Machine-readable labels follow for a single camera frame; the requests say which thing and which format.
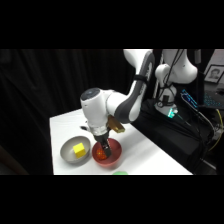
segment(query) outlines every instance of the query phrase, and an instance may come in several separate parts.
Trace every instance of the green light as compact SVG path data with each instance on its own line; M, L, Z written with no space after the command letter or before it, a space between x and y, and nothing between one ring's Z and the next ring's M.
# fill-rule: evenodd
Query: green light
M175 114L173 112L173 109L171 108L168 117L173 118L174 116L175 116Z
M173 109L171 108L171 109L170 109L170 112L169 112L169 115L168 115L168 117L170 117L170 118L172 118L172 117L171 117L171 113L172 113L172 111L173 111Z

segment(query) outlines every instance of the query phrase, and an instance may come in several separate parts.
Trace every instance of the orange object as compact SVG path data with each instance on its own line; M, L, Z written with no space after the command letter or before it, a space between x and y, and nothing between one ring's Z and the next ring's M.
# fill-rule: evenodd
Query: orange object
M119 142L117 142L114 139L108 139L110 147L111 147L111 156L107 159L99 159L97 155L97 151L100 153L100 150L102 149L102 146L99 142L97 142L92 149L92 156L93 159L102 167L114 167L116 166L118 160L121 157L122 154L122 148Z
M105 152L103 151L103 149L97 149L96 155L99 160L107 159L107 156L106 156Z

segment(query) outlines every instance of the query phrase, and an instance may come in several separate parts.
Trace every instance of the table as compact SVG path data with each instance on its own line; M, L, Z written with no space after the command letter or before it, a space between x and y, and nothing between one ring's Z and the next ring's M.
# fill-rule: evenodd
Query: table
M66 163L60 156L60 149L66 141L85 136L89 138L91 148L96 143L91 133L80 128L83 125L86 125L86 118L82 110L50 118L55 175L112 175L117 171L126 171L129 175L192 175L130 124L124 125L125 133L110 132L110 138L117 140L123 149L116 167L100 167L91 153L79 165Z

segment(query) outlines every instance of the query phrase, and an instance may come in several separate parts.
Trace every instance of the bowl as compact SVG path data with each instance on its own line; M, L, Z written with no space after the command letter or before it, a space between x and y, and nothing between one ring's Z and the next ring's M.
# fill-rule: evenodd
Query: bowl
M82 143L83 146L85 147L86 150L86 155L84 155L81 158L77 158L74 152L73 147L75 145L78 145ZM85 160L88 156L89 156L89 152L90 152L90 140L84 136L78 136L78 137L74 137L70 140L68 140L61 148L61 158L68 162L68 163L72 163L72 164L76 164L79 163L83 160Z
M118 162L118 160L120 159L121 154L122 154L122 148L118 141L111 139L111 138L109 138L108 141L109 141L109 144L111 147L111 156L109 158L107 158L105 160L98 159L96 152L98 149L102 149L102 146L99 142L97 142L94 145L93 150L92 150L93 159L102 167L111 167L111 166L115 165Z

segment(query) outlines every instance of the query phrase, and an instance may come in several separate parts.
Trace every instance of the red bowl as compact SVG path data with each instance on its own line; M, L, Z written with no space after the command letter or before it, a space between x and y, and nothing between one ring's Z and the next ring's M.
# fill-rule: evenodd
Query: red bowl
M122 154L122 148L119 142L114 139L108 139L110 147L111 147L111 156L105 160L100 160L97 157L97 150L101 149L102 146L99 142L97 142L92 150L93 159L102 167L110 167L118 162Z

